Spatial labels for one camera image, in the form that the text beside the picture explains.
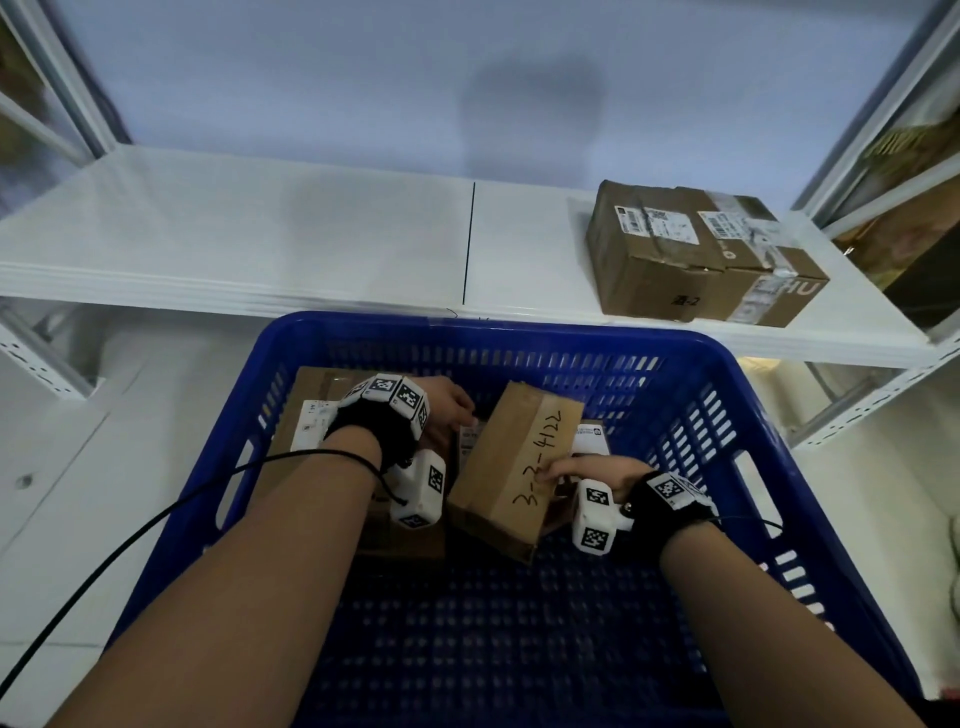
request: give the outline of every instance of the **person's right arm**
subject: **person's right arm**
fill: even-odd
[[[649,472],[593,455],[558,461],[545,476],[577,474],[622,494]],[[634,528],[642,526],[639,514]],[[923,728],[872,667],[712,523],[678,531],[660,568],[738,728]]]

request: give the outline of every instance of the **white shelf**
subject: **white shelf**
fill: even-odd
[[[594,198],[594,193],[581,190],[478,182],[464,299],[467,315],[686,328],[712,336],[737,356],[898,368],[930,357],[925,334],[799,212],[788,212],[781,220],[830,283],[786,328],[607,316],[600,310],[584,244]]]
[[[0,295],[279,315],[463,297],[472,181],[121,147],[0,225]]]
[[[352,308],[687,328],[736,355],[897,368],[932,355],[924,333],[796,212],[784,224],[831,282],[790,326],[606,316],[583,243],[593,199],[121,147],[0,222],[0,296],[268,317]]]

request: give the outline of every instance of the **floor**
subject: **floor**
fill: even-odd
[[[55,400],[0,357],[0,673],[84,575],[180,491],[265,319],[101,311],[104,383]],[[745,363],[775,417],[800,380]],[[948,514],[960,512],[957,377],[928,383],[796,458],[920,674],[929,696],[960,686],[957,571]],[[0,721],[41,725],[92,666],[159,528],[91,589],[0,702]]]

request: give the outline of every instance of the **person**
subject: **person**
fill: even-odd
[[[446,377],[416,379],[427,427],[473,421]],[[380,467],[359,425],[324,447]],[[616,499],[651,471],[629,457],[554,462],[541,474],[608,483]],[[51,719],[71,726],[285,726],[320,655],[360,537],[375,478],[329,454],[303,462],[174,581],[107,650]],[[637,527],[643,514],[636,514]],[[923,724],[852,649],[711,522],[670,535],[660,568],[683,604],[731,722],[753,726]]]

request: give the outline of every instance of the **basket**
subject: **basket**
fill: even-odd
[[[749,453],[783,531],[771,536],[751,520],[724,522],[724,530],[899,692],[920,694],[753,389],[712,339],[669,329],[285,316],[257,340],[184,494],[241,456],[266,453],[304,365],[448,375],[481,416],[510,380],[580,400],[585,418],[606,423],[612,452],[706,485],[722,516],[758,515],[734,464]],[[243,515],[256,476],[238,475],[238,487],[211,489],[170,517],[111,640]],[[218,527],[218,507],[234,492]],[[440,578],[351,576],[295,724],[726,721],[658,572],[581,553],[568,528],[541,542],[531,568],[460,539]]]

